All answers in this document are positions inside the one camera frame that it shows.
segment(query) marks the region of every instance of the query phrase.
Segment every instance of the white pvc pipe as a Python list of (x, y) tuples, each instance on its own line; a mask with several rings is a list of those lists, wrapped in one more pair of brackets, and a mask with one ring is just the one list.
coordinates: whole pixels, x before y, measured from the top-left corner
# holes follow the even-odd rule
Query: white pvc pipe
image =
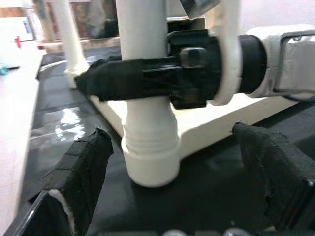
[(89, 66), (84, 58), (78, 32), (68, 0), (51, 1), (56, 21), (63, 41), (63, 50), (67, 57), (68, 82), (76, 88), (74, 77), (85, 72)]
[[(123, 60), (164, 57), (164, 0), (116, 0)], [(171, 182), (179, 171), (180, 139), (167, 97), (127, 102), (122, 148), (131, 179), (146, 187)]]

